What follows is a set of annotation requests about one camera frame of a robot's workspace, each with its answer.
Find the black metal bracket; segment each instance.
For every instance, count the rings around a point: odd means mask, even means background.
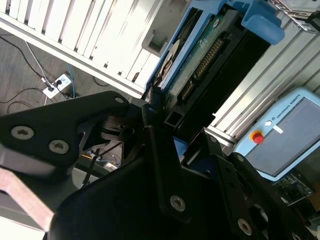
[[[173,136],[161,127],[161,113],[151,105],[142,106],[142,117],[145,157],[153,166],[159,207],[165,216],[187,224],[191,207]]]
[[[120,93],[106,91],[3,116],[1,166],[60,181],[83,151],[110,141],[101,137],[100,122],[125,116],[129,107]]]

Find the electrical cable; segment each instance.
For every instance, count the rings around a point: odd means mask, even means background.
[[[11,103],[9,104],[8,108],[6,109],[6,113],[7,113],[7,114],[9,114],[9,109],[10,109],[10,107],[11,107],[13,104],[22,104],[22,105],[27,106],[27,107],[30,108],[30,109],[33,109],[33,108],[34,108],[30,103],[28,103],[28,102],[26,102],[26,101],[13,101],[13,102],[11,102]]]
[[[89,169],[88,169],[88,172],[86,173],[85,177],[84,177],[84,180],[82,182],[82,188],[87,186],[90,182],[89,182],[89,178],[91,176],[91,173],[94,169],[94,166],[96,164],[96,161],[97,161],[97,158],[99,157],[99,152],[100,152],[100,148],[97,148],[94,152],[94,157],[92,158],[92,161],[90,163],[90,166],[89,166]]]
[[[99,156],[102,157],[103,155],[109,153],[111,150],[115,149],[116,147],[118,147],[119,145],[122,144],[122,141],[121,142],[118,142],[116,145],[110,147],[108,150],[104,151],[103,153],[101,153]]]
[[[87,156],[87,155],[81,155],[81,157],[84,157],[84,158],[87,158],[87,159],[90,159],[90,160],[92,160],[92,159],[93,159],[92,157]]]
[[[97,84],[98,86],[100,86],[100,87],[108,87],[108,86],[109,86],[108,83],[106,83],[105,85],[98,83],[96,77],[94,77],[94,76],[92,76],[92,79],[93,79],[93,82],[94,82],[95,84]]]
[[[72,83],[72,90],[73,90],[73,98],[76,98],[76,88],[75,88],[75,79],[74,79],[74,75],[72,74],[71,68],[69,63],[66,64],[69,70],[69,74],[71,77],[71,83]]]
[[[25,92],[25,91],[27,91],[27,90],[35,90],[35,91],[38,91],[38,92],[42,93],[43,95],[45,95],[40,88],[29,87],[29,88],[26,88],[26,89],[21,90],[21,91],[20,91],[19,93],[17,93],[14,97],[12,97],[11,99],[9,99],[9,100],[7,100],[7,101],[1,101],[1,100],[0,100],[0,104],[7,104],[7,103],[11,102],[13,99],[15,99],[17,96],[19,96],[20,94],[22,94],[23,92]]]
[[[25,41],[25,44],[26,44],[26,46],[28,47],[31,55],[33,56],[36,64],[38,64],[38,66],[39,66],[39,68],[40,68],[40,70],[41,70],[41,72],[42,72],[42,75],[43,75],[43,77],[44,77],[44,80],[45,80],[46,83],[49,85],[48,87],[50,87],[50,86],[51,86],[51,83],[50,83],[49,80],[47,79],[46,74],[45,74],[45,71],[44,71],[44,69],[42,68],[42,66],[41,66],[40,62],[38,61],[37,57],[35,56],[34,52],[32,51],[31,47],[29,46],[29,43],[27,43],[27,41]]]
[[[60,91],[60,89],[58,88],[58,86],[56,86],[55,88],[59,91],[59,93],[61,93],[61,95],[62,95],[66,100],[69,99],[69,98],[66,97],[66,95],[65,95],[62,91]]]
[[[23,52],[17,45],[15,45],[15,44],[13,44],[12,42],[6,40],[6,39],[5,39],[4,37],[2,37],[2,36],[0,36],[0,39],[3,40],[3,41],[5,41],[7,44],[10,44],[11,46],[15,47],[16,49],[18,49],[19,52],[22,54],[22,56],[23,56],[26,64],[31,68],[31,70],[32,70],[37,76],[39,76],[39,78],[42,78],[42,77],[43,77],[43,76],[41,76],[41,74],[39,74],[39,73],[30,65],[30,63],[28,62],[27,57],[25,56],[24,52]]]

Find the screw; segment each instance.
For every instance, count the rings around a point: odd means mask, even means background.
[[[220,23],[220,19],[218,18],[217,20],[215,20],[214,24],[213,24],[213,28],[215,29]]]
[[[35,135],[35,132],[27,126],[15,126],[11,130],[11,135],[19,140],[28,140]]]
[[[49,144],[49,149],[56,154],[66,154],[69,150],[69,145],[63,140],[53,140]]]
[[[178,195],[172,195],[170,197],[170,203],[171,206],[178,212],[183,212],[184,210],[186,210],[185,201]]]
[[[154,108],[152,108],[152,107],[149,107],[149,110],[151,111],[151,112],[153,112],[153,113],[156,113],[157,111],[154,109]]]
[[[246,220],[239,218],[238,220],[238,226],[239,228],[242,230],[242,232],[245,235],[251,236],[252,235],[252,229],[251,226],[249,225],[249,223],[247,223]]]
[[[236,157],[238,158],[238,160],[239,160],[240,162],[245,161],[244,158],[243,158],[242,156],[240,156],[240,155],[237,155]]]
[[[122,98],[120,98],[120,97],[115,97],[114,98],[118,103],[120,103],[120,104],[123,104],[125,101],[122,99]]]
[[[211,139],[211,141],[212,141],[212,142],[214,142],[214,143],[216,143],[216,142],[217,142],[217,139],[215,139],[215,137],[214,137],[214,136],[210,136],[210,139]]]
[[[292,232],[292,237],[294,240],[301,240],[301,238],[295,232]]]

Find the bolt head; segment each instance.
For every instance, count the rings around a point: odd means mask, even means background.
[[[251,226],[249,225],[249,223],[242,219],[242,218],[239,218],[238,220],[238,226],[239,228],[241,229],[241,231],[245,234],[245,235],[248,235],[248,236],[251,236],[252,235],[252,229],[251,229]]]
[[[11,130],[11,135],[19,140],[28,140],[35,135],[35,132],[28,126],[15,126]]]
[[[220,23],[220,19],[218,18],[217,20],[215,20],[214,24],[213,24],[213,28],[216,28]]]
[[[53,140],[49,143],[49,149],[55,154],[66,154],[69,150],[69,145],[63,140]]]
[[[184,210],[186,210],[185,201],[178,195],[172,195],[170,197],[170,203],[171,206],[178,212],[183,212]]]
[[[125,101],[120,97],[115,97],[114,100],[116,100],[118,103],[123,104]]]
[[[240,155],[237,155],[236,158],[240,161],[240,162],[244,162],[244,158]]]

